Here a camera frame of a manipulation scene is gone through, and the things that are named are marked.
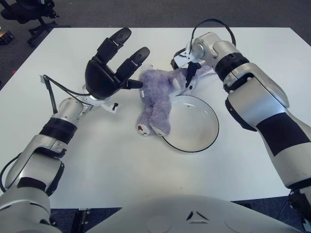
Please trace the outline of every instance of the purple teddy bear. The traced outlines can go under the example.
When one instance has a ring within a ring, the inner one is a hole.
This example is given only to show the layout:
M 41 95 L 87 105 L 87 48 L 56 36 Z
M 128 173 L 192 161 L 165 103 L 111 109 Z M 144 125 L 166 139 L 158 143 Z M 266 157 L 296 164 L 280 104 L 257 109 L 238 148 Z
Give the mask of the purple teddy bear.
M 169 115 L 172 108 L 170 97 L 189 95 L 197 86 L 198 79 L 204 75 L 214 74 L 205 63 L 197 70 L 186 88 L 186 68 L 172 71 L 154 70 L 152 65 L 145 65 L 139 75 L 143 83 L 140 97 L 145 103 L 144 109 L 137 120 L 137 130 L 142 136 L 158 134 L 166 136 L 171 131 Z

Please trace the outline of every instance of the white plate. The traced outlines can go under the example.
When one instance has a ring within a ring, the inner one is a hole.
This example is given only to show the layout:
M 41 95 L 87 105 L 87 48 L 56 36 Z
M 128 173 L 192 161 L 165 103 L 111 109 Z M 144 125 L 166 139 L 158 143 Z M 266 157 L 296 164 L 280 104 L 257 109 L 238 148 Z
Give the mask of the white plate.
M 184 152 L 199 152 L 212 145 L 219 132 L 218 118 L 213 109 L 193 96 L 180 95 L 171 101 L 171 132 L 163 137 L 164 140 Z

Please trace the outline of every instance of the chair leg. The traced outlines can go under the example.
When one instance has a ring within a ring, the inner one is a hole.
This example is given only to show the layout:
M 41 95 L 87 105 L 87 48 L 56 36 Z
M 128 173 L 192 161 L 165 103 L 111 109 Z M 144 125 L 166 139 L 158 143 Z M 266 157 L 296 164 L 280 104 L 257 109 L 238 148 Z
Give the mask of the chair leg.
M 29 40 L 27 40 L 27 43 L 31 47 L 34 47 L 35 45 L 33 44 L 33 41 L 37 39 L 43 32 L 44 32 L 44 28 L 40 28 Z

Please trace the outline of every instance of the tabletop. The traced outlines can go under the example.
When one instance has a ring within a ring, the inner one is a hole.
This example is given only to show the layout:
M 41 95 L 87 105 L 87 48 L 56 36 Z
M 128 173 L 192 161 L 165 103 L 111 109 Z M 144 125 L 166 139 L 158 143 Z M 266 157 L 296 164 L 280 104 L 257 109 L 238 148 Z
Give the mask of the tabletop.
M 52 115 L 49 94 L 39 75 L 47 74 L 71 90 L 82 91 L 88 60 L 117 28 L 53 29 L 0 91 L 0 167 L 21 152 Z M 141 47 L 145 63 L 171 70 L 172 56 L 189 42 L 191 28 L 133 28 L 108 64 L 116 68 Z M 199 28 L 198 37 L 215 32 L 230 40 L 225 28 Z M 311 47 L 289 28 L 232 28 L 237 49 L 287 93 L 290 111 L 311 125 Z M 132 76 L 137 79 L 139 70 Z M 68 96 L 53 86 L 56 103 Z M 65 171 L 51 196 L 52 208 L 125 206 L 169 194 L 197 194 L 224 200 L 288 195 L 260 135 L 244 130 L 225 107 L 226 92 L 216 75 L 200 81 L 193 96 L 215 111 L 220 131 L 215 143 L 198 153 L 171 148 L 161 137 L 142 137 L 136 120 L 143 108 L 138 90 L 111 97 L 116 114 L 104 109 L 80 122 L 62 161 Z

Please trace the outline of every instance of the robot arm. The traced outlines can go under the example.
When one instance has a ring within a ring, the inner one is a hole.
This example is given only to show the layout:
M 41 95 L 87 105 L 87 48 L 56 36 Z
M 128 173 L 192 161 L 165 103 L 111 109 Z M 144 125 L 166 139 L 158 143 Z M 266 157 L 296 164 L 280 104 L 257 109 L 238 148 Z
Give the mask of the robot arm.
M 50 196 L 57 188 L 64 171 L 61 158 L 77 130 L 79 120 L 96 106 L 115 112 L 109 97 L 123 89 L 140 88 L 142 83 L 130 76 L 142 65 L 150 51 L 143 47 L 126 59 L 114 73 L 107 62 L 113 58 L 131 35 L 123 28 L 100 45 L 86 67 L 87 95 L 65 99 L 41 132 L 34 136 L 18 156 L 5 179 L 5 193 L 0 197 L 1 231 L 60 232 L 50 226 Z M 45 81 L 51 80 L 42 76 Z
M 311 128 L 288 110 L 285 92 L 228 42 L 209 32 L 174 57 L 178 67 L 206 61 L 228 93 L 225 105 L 245 129 L 258 131 L 284 185 L 290 204 L 311 221 Z

